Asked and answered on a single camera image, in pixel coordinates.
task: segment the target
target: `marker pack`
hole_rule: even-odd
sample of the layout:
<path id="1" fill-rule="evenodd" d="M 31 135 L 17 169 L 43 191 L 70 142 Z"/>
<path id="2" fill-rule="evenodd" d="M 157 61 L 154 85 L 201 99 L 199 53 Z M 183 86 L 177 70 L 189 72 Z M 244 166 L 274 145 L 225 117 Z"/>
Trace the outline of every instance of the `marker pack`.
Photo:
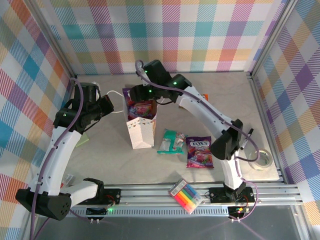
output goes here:
<path id="1" fill-rule="evenodd" d="M 203 201 L 203 198 L 190 184 L 180 179 L 169 190 L 169 194 L 181 205 L 181 207 L 191 214 Z"/>

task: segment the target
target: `metal corner post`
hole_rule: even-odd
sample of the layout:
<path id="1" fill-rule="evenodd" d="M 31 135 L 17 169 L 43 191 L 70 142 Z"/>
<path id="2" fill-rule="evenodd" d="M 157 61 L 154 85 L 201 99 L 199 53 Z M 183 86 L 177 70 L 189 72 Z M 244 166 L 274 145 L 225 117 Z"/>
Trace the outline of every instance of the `metal corner post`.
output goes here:
<path id="1" fill-rule="evenodd" d="M 274 27 L 272 33 L 270 34 L 268 40 L 266 41 L 266 44 L 265 44 L 264 48 L 262 49 L 261 54 L 258 57 L 255 65 L 253 66 L 253 69 L 251 72 L 253 80 L 255 80 L 256 74 L 259 72 L 260 68 L 265 63 L 272 47 L 274 46 L 275 42 L 277 41 L 282 29 L 284 28 L 291 13 L 295 9 L 295 6 L 297 5 L 298 1 L 299 0 L 287 0 L 286 4 L 282 10 L 281 15 L 280 15 L 277 23 L 275 24 L 275 27 Z"/>

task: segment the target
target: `white paper bag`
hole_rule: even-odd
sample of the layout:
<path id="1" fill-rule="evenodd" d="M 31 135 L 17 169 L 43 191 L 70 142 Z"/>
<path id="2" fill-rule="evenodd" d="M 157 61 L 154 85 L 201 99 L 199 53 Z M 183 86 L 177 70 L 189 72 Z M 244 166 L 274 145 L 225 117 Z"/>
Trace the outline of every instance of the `white paper bag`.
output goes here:
<path id="1" fill-rule="evenodd" d="M 123 113 L 126 121 L 126 126 L 129 131 L 132 148 L 152 148 L 155 145 L 157 114 L 155 114 L 153 119 L 136 117 L 135 119 L 128 121 L 129 113 L 125 98 L 123 98 Z"/>

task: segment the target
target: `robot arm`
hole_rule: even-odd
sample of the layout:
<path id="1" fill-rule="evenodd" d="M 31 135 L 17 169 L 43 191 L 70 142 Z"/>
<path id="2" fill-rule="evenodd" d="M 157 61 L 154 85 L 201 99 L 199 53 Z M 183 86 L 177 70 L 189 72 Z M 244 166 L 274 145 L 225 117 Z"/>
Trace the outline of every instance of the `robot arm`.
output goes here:
<path id="1" fill-rule="evenodd" d="M 38 182 L 38 176 L 44 161 L 42 161 L 38 173 L 28 185 L 28 189 L 19 189 L 15 196 L 18 202 L 31 211 L 36 186 L 39 184 L 35 213 L 56 220 L 62 220 L 72 206 L 87 199 L 99 198 L 101 189 L 103 189 L 103 182 L 92 178 L 86 178 L 79 184 L 60 189 L 71 153 L 81 135 L 86 131 L 87 126 L 91 121 L 99 121 L 114 110 L 109 97 L 107 95 L 100 96 L 97 85 L 81 83 L 81 88 L 84 97 L 81 114 L 56 147 L 54 143 L 72 122 L 80 107 L 78 86 L 75 88 L 74 99 L 70 100 L 55 116 L 50 145 L 44 159 L 46 159 L 52 148 L 56 148 L 56 150 L 46 165 L 41 182 Z"/>
<path id="2" fill-rule="evenodd" d="M 228 127 L 221 119 L 228 122 L 239 129 L 242 129 L 243 123 L 237 119 L 232 121 L 229 117 L 223 115 L 216 108 L 214 108 L 205 99 L 201 99 L 210 109 L 190 97 L 190 94 L 202 98 L 200 93 L 192 86 L 184 76 L 177 74 L 171 77 L 165 70 L 159 60 L 154 60 L 139 69 L 139 76 L 142 77 L 142 84 L 134 86 L 130 91 L 131 99 L 134 102 L 145 101 L 150 99 L 159 99 L 161 97 L 168 98 L 172 102 L 188 110 L 191 114 L 197 117 L 216 138 L 214 143 L 210 146 L 211 153 L 218 159 L 222 160 L 222 169 L 224 173 L 224 187 L 226 195 L 233 201 L 238 198 L 240 193 L 246 187 L 242 181 L 239 162 L 235 160 L 240 148 L 241 134 L 231 127 Z M 185 93 L 173 90 L 167 90 L 148 84 L 144 79 L 166 87 L 184 90 Z M 210 110 L 216 112 L 221 118 L 212 114 Z"/>

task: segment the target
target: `gray table surface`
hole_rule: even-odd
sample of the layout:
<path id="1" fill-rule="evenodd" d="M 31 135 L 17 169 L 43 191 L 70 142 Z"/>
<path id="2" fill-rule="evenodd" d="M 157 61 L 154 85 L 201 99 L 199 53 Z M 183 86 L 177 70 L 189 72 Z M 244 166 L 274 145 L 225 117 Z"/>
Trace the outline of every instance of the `gray table surface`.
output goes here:
<path id="1" fill-rule="evenodd" d="M 256 103 L 244 72 L 185 73 L 200 93 L 208 94 L 209 102 L 232 119 L 243 122 L 243 130 L 254 128 L 253 140 L 259 148 L 270 151 Z M 97 82 L 101 94 L 110 90 L 122 92 L 125 84 L 141 84 L 135 74 L 79 76 L 81 82 Z M 122 97 L 109 94 L 115 111 L 123 109 Z M 91 128 L 89 141 L 76 147 L 68 162 L 65 174 L 75 175 L 75 182 L 95 178 L 105 184 L 172 183 L 181 177 L 188 182 L 223 181 L 220 160 L 213 158 L 214 169 L 186 168 L 187 154 L 157 154 L 164 129 L 183 132 L 188 136 L 211 136 L 208 129 L 187 110 L 176 104 L 159 106 L 153 148 L 132 149 L 131 140 L 122 113 L 109 114 Z M 248 144 L 243 157 L 254 151 Z M 240 161 L 240 168 L 247 180 L 272 181 L 279 179 L 275 164 L 264 171 L 254 170 L 247 162 Z"/>

